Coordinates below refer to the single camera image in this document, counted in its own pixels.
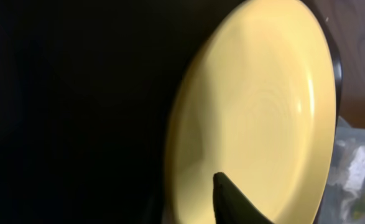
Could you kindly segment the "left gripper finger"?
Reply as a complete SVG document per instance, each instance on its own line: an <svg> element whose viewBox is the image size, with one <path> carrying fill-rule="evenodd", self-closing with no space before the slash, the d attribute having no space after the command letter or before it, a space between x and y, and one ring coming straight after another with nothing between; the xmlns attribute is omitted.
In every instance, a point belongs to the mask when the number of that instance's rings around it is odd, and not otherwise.
<svg viewBox="0 0 365 224"><path fill-rule="evenodd" d="M223 172L213 176L216 224L272 224Z"/></svg>

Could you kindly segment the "yellow plate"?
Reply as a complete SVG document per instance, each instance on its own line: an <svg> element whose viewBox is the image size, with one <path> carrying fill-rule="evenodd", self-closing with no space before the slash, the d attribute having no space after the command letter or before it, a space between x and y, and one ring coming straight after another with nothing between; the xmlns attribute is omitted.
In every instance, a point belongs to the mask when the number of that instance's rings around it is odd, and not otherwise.
<svg viewBox="0 0 365 224"><path fill-rule="evenodd" d="M326 37L301 1L245 1L182 80L165 147L174 223L214 223L224 172L274 223L312 223L333 150L336 97Z"/></svg>

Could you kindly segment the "white napkin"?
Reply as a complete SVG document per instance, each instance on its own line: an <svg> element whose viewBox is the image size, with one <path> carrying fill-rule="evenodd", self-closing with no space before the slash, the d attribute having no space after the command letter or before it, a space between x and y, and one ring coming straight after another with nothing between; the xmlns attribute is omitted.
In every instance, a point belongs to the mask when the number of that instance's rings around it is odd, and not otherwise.
<svg viewBox="0 0 365 224"><path fill-rule="evenodd" d="M365 145L359 146L348 159L344 170L343 190L348 196L341 203L341 218L347 220L354 202L360 197L365 180Z"/></svg>

